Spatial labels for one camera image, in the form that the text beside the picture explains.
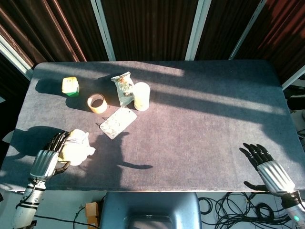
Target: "white stuffed toy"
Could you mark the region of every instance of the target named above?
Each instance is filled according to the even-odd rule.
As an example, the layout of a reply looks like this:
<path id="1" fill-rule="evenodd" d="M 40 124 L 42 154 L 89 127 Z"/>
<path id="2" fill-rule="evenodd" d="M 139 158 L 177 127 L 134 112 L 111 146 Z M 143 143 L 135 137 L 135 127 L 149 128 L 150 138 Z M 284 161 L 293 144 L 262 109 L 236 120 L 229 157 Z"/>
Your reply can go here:
<path id="1" fill-rule="evenodd" d="M 71 166 L 78 166 L 88 155 L 93 155 L 95 148 L 89 145 L 89 133 L 82 130 L 75 129 L 69 133 L 65 145 L 59 154 L 59 161 L 70 161 Z"/>

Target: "tape roll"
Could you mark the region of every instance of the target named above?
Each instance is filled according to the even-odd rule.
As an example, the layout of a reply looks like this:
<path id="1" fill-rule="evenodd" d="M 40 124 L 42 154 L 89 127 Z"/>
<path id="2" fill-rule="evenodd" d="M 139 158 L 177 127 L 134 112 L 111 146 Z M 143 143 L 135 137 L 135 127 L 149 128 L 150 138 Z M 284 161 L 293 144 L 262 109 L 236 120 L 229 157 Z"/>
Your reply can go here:
<path id="1" fill-rule="evenodd" d="M 92 104 L 96 100 L 103 100 L 102 104 L 100 106 L 94 107 Z M 89 96 L 87 100 L 87 104 L 90 107 L 90 109 L 97 114 L 101 114 L 106 111 L 107 109 L 107 102 L 102 94 L 96 93 Z"/>

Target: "white cup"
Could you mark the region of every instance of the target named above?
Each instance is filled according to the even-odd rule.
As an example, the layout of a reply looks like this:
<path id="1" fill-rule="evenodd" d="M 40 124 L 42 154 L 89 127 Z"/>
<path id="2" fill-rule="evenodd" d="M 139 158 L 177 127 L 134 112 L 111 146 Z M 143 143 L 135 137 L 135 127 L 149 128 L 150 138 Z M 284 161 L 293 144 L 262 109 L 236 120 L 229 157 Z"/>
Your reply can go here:
<path id="1" fill-rule="evenodd" d="M 136 83 L 132 87 L 134 108 L 138 111 L 146 111 L 149 107 L 149 94 L 151 89 L 144 82 Z"/>

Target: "gray felt surface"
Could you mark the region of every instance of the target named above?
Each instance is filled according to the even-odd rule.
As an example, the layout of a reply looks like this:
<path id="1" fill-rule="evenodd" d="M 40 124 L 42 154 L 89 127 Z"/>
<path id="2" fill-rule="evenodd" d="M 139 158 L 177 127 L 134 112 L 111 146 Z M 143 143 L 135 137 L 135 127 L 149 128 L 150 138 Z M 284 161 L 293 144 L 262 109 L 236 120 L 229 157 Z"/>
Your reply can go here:
<path id="1" fill-rule="evenodd" d="M 97 124 L 119 107 L 110 77 L 127 71 L 134 83 L 150 85 L 150 108 L 135 110 L 137 119 L 111 140 Z M 61 81 L 72 75 L 80 96 L 68 98 Z M 105 113 L 87 107 L 92 93 L 105 96 Z M 282 88 L 265 61 L 41 63 L 0 171 L 0 187 L 23 189 L 39 149 L 55 133 L 75 128 L 90 133 L 96 152 L 53 177 L 47 189 L 247 191 L 243 181 L 262 181 L 238 150 L 243 142 L 264 145 L 296 188 L 305 188 L 305 155 Z"/>

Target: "robotic hand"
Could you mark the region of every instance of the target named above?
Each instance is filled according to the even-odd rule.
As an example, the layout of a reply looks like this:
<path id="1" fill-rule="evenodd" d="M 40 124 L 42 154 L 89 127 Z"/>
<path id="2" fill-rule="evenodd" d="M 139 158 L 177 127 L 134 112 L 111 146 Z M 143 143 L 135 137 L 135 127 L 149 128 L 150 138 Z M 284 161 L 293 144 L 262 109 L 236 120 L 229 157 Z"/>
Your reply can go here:
<path id="1" fill-rule="evenodd" d="M 243 144 L 244 148 L 239 148 L 262 178 L 264 185 L 253 185 L 247 181 L 246 186 L 256 191 L 269 191 L 275 196 L 280 196 L 282 206 L 289 217 L 295 222 L 298 229 L 305 229 L 305 203 L 302 202 L 298 191 L 294 191 L 295 184 L 283 169 L 275 161 L 265 147 L 257 144 Z"/>
<path id="2" fill-rule="evenodd" d="M 63 161 L 65 165 L 61 168 L 56 168 L 59 153 L 62 151 L 68 137 L 68 132 L 58 133 L 35 157 L 30 171 L 30 183 L 27 185 L 20 203 L 16 206 L 12 223 L 13 228 L 31 229 L 36 225 L 33 218 L 46 189 L 45 182 L 53 176 L 64 172 L 70 165 L 70 161 Z"/>

